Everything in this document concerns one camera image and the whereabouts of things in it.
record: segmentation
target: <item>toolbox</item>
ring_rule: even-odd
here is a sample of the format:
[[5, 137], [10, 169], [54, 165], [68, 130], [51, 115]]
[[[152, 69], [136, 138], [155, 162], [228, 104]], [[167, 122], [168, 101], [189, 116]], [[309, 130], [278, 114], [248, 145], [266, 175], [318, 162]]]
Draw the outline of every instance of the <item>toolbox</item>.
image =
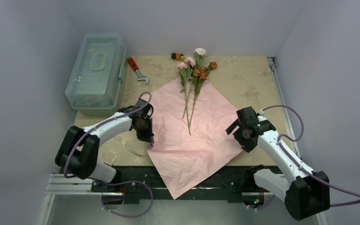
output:
[[85, 115], [113, 115], [122, 100], [125, 57], [119, 34], [86, 34], [66, 89], [71, 106]]

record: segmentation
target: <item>gray floor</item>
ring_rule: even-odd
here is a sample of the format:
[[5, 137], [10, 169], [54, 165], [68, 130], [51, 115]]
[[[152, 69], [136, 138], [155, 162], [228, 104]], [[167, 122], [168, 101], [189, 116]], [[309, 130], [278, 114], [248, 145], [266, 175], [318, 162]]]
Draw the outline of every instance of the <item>gray floor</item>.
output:
[[[143, 217], [122, 218], [101, 210], [100, 196], [60, 195], [53, 204], [50, 225], [316, 225], [316, 217], [295, 221], [283, 202], [275, 199], [271, 205], [257, 213], [242, 203], [226, 201], [172, 201], [158, 200]], [[120, 213], [138, 214], [147, 208], [148, 200], [139, 205], [122, 205]]]

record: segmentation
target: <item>wooden table surface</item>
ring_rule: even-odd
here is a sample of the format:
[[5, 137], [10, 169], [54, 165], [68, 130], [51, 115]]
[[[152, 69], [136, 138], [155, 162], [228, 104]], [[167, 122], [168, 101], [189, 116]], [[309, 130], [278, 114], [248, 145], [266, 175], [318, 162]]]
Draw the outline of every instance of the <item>wooden table surface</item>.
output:
[[[176, 79], [177, 61], [169, 56], [133, 56], [141, 72], [150, 78], [150, 83], [137, 81], [134, 71], [128, 66], [121, 107], [134, 105], [144, 91], [153, 92]], [[256, 111], [270, 105], [280, 104], [270, 67], [265, 56], [209, 56], [218, 67], [208, 80], [238, 109], [252, 106]], [[280, 108], [265, 112], [265, 116], [280, 133], [286, 132], [285, 116]], [[85, 127], [107, 117], [85, 116], [78, 112], [74, 125]], [[147, 155], [149, 144], [137, 140], [135, 131], [125, 132], [103, 144], [98, 159], [111, 165], [153, 165]], [[227, 165], [275, 165], [259, 147], [250, 153], [241, 152]]]

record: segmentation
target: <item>pink wrapping paper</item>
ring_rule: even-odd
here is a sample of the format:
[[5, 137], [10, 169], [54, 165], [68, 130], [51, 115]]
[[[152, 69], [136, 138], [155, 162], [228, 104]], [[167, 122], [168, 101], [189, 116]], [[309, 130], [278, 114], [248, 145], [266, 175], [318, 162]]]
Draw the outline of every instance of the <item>pink wrapping paper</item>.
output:
[[[225, 129], [237, 119], [237, 108], [210, 82], [203, 83], [188, 134], [182, 119], [184, 93], [180, 79], [152, 92], [154, 147], [148, 150], [173, 199], [199, 184], [241, 153], [240, 145]], [[193, 92], [190, 94], [191, 114]]]

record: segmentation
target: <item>adjustable wrench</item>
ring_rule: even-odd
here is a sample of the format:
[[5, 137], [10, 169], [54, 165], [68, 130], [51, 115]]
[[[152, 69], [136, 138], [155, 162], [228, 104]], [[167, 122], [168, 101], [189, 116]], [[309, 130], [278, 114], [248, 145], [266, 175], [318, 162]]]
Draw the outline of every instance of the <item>adjustable wrench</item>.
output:
[[137, 66], [136, 62], [132, 59], [132, 57], [127, 57], [127, 62], [129, 63], [130, 67], [136, 72], [137, 74], [137, 81], [145, 81], [145, 84], [148, 84], [150, 82], [150, 79], [146, 76], [144, 76]]

